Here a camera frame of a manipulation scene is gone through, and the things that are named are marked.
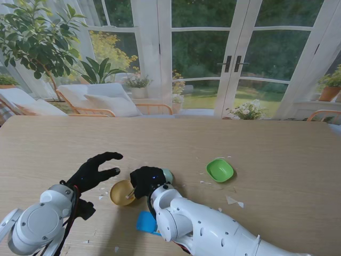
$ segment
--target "white cushion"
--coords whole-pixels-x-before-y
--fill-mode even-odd
[[[101,95],[84,95],[97,109],[109,109],[117,117],[141,116],[141,112],[137,109],[132,101],[121,97],[108,97]]]
[[[87,94],[88,86],[86,84],[60,85],[58,90],[70,101],[74,107],[95,108],[84,95]]]
[[[78,108],[96,108],[91,101],[84,97],[86,94],[111,98],[120,97],[133,103],[119,83],[60,85],[58,90],[74,107]]]
[[[18,114],[23,114],[15,104],[30,104],[36,100],[21,89],[0,89],[0,99]]]
[[[46,102],[37,100],[30,104],[15,104],[27,116],[68,116],[59,108]]]

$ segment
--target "plant pot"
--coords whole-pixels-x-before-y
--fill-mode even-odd
[[[10,89],[15,88],[14,84],[0,84],[0,89]]]
[[[321,96],[321,93],[314,93],[314,94],[311,96],[310,100],[312,100],[312,101],[314,101],[314,100],[319,100],[320,96]]]
[[[179,114],[181,108],[182,108],[182,103],[172,103],[173,114]]]
[[[339,95],[336,97],[335,102],[341,103],[341,93],[339,93]]]
[[[145,88],[131,88],[133,99],[144,99],[147,96]]]
[[[319,101],[331,101],[341,90],[341,87],[325,87]]]

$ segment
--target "blue object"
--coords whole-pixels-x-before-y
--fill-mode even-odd
[[[136,223],[136,229],[154,235],[161,236],[158,230],[158,225],[153,215],[150,212],[142,211]]]

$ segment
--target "white flower pot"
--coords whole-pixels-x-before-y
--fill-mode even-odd
[[[336,97],[335,102],[341,103],[341,93],[339,93],[339,95]]]
[[[146,88],[131,88],[133,99],[144,99],[147,97]]]
[[[172,103],[173,114],[179,114],[181,108],[182,108],[182,103]]]

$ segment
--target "grass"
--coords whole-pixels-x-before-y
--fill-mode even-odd
[[[192,94],[184,96],[183,108],[207,108],[214,109],[217,97],[217,88],[202,88],[196,89]],[[283,93],[258,91],[249,87],[238,87],[234,100],[234,107],[237,107],[244,102],[255,99],[260,100],[261,106],[266,108],[266,116],[272,117],[283,98]]]

